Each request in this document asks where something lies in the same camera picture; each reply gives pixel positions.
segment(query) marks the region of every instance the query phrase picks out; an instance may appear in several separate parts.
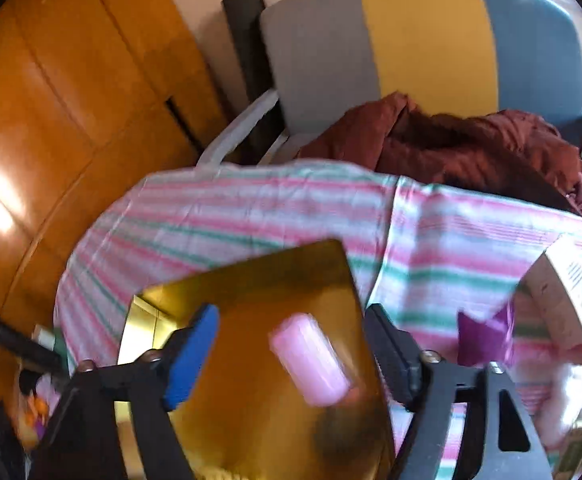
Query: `pink foam roller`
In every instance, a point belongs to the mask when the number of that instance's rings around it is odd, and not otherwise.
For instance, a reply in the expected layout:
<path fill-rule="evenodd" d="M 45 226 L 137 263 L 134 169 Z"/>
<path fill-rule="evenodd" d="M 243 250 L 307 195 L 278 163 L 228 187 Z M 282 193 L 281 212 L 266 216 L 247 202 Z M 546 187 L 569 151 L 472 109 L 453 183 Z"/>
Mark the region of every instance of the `pink foam roller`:
<path fill-rule="evenodd" d="M 311 406 L 332 406 L 351 388 L 340 362 L 308 314 L 295 314 L 269 336 L 271 350 L 277 356 Z"/>

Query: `cardboard box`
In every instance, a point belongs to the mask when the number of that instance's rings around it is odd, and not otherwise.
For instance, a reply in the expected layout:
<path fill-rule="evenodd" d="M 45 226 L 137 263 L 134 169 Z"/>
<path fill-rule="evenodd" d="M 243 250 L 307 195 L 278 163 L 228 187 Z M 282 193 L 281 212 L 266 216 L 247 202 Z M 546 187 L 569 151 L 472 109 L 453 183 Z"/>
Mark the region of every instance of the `cardboard box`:
<path fill-rule="evenodd" d="M 575 480 L 582 475 L 582 421 L 578 421 L 562 444 L 554 468 L 554 480 Z"/>
<path fill-rule="evenodd" d="M 569 236 L 542 253 L 526 283 L 553 341 L 563 349 L 582 344 L 582 256 Z"/>

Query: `orange object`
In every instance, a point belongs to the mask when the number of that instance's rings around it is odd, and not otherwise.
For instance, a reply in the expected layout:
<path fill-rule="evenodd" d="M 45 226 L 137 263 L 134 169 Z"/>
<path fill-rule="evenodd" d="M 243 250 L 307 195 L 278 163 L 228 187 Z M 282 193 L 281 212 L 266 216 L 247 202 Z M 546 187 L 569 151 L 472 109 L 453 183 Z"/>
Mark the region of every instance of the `orange object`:
<path fill-rule="evenodd" d="M 36 398 L 35 398 L 35 396 L 29 395 L 26 398 L 26 405 L 28 406 L 28 408 L 31 411 L 31 413 L 33 413 L 33 415 L 35 416 L 35 418 L 37 418 L 37 408 L 36 408 Z"/>
<path fill-rule="evenodd" d="M 33 428 L 36 424 L 36 420 L 37 420 L 37 417 L 35 416 L 35 414 L 33 412 L 26 412 L 24 414 L 24 423 L 28 427 Z"/>
<path fill-rule="evenodd" d="M 36 400 L 34 400 L 34 404 L 37 410 L 37 414 L 40 416 L 48 416 L 49 414 L 49 405 L 44 402 L 44 399 L 41 399 L 40 397 L 36 397 Z"/>

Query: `white armrest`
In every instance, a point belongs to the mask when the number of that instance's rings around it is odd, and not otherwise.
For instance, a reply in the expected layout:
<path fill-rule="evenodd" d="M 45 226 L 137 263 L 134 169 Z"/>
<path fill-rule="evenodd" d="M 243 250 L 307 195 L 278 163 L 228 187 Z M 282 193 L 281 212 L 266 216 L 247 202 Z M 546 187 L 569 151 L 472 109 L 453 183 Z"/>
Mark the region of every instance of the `white armrest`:
<path fill-rule="evenodd" d="M 196 166 L 213 164 L 218 166 L 225 156 L 231 153 L 242 140 L 246 139 L 252 129 L 268 111 L 273 108 L 278 100 L 277 90 L 269 89 L 254 102 L 252 102 L 244 112 L 238 115 L 224 131 L 213 139 L 205 152 L 200 156 Z"/>

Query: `screw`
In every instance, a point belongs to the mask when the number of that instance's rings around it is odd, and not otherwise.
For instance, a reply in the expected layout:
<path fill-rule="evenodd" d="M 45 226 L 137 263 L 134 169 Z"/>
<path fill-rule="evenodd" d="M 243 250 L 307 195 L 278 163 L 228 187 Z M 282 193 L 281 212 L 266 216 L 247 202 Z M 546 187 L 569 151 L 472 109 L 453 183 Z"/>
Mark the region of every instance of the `screw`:
<path fill-rule="evenodd" d="M 147 350 L 140 356 L 140 361 L 144 361 L 145 363 L 154 363 L 160 359 L 162 359 L 162 352 L 155 348 Z"/>
<path fill-rule="evenodd" d="M 420 352 L 420 359 L 425 363 L 434 365 L 442 361 L 442 356 L 434 350 L 423 350 Z"/>
<path fill-rule="evenodd" d="M 495 361 L 491 361 L 489 363 L 489 366 L 491 367 L 491 370 L 493 370 L 495 374 L 499 375 L 499 374 L 504 373 L 504 370 L 502 368 L 500 368 L 500 365 L 497 364 L 497 362 L 495 362 Z"/>
<path fill-rule="evenodd" d="M 91 359 L 85 359 L 84 361 L 80 361 L 80 364 L 78 364 L 78 371 L 80 373 L 82 373 L 82 372 L 92 372 L 97 367 L 98 367 L 98 365 L 95 364 L 94 361 L 92 361 Z"/>

